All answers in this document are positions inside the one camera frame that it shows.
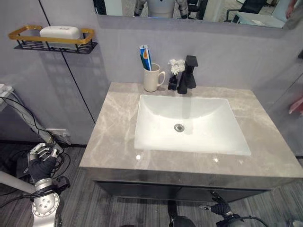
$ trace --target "white sink basin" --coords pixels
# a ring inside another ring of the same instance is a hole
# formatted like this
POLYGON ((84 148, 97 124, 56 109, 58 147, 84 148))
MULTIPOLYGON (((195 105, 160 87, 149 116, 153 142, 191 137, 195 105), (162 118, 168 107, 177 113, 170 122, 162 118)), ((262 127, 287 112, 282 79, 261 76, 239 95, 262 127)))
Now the white sink basin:
POLYGON ((219 98, 141 95, 134 147, 251 154, 228 101, 219 98))

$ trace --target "gray marble countertop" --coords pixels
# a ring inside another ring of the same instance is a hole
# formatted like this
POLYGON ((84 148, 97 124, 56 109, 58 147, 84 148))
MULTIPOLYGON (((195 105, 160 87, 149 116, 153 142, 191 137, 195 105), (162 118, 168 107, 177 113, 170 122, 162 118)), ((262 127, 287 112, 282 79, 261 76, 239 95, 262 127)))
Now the gray marble countertop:
POLYGON ((303 178, 302 167, 253 92, 223 87, 196 87, 180 95, 167 86, 149 93, 142 84, 111 83, 80 166, 94 180, 233 188, 270 189, 303 178), (135 149, 141 94, 228 99, 251 155, 135 149))

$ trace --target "white mug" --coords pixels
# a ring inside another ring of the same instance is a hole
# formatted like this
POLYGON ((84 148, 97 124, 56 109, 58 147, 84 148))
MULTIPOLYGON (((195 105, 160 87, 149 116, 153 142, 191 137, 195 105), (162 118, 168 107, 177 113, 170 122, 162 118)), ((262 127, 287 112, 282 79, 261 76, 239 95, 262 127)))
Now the white mug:
POLYGON ((160 66, 152 63, 151 71, 144 69, 143 87, 146 91, 153 92, 156 91, 159 86, 164 83, 165 72, 160 72, 160 66), (163 81, 159 83, 159 77, 163 74, 163 81))

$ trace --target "black glove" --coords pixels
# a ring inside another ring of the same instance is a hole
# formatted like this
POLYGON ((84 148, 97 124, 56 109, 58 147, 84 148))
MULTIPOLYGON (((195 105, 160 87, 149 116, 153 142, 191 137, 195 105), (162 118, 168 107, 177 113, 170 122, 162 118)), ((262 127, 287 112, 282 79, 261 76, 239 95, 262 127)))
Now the black glove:
POLYGON ((42 179, 51 178, 51 172, 55 168, 56 159, 50 156, 44 162, 40 158, 29 161, 29 173, 35 183, 42 179))

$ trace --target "cabinet door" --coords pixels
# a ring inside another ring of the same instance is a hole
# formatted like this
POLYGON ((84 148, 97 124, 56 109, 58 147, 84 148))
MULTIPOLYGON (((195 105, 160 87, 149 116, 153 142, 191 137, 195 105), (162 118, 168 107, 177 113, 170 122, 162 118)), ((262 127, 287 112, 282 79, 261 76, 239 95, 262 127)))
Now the cabinet door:
POLYGON ((174 199, 180 186, 98 182, 108 193, 118 197, 174 199))
POLYGON ((226 201, 243 199, 252 195, 263 193, 264 191, 231 190, 231 189, 206 189, 194 187, 182 187, 176 195, 176 200, 189 201, 213 201, 210 191, 217 192, 226 201))

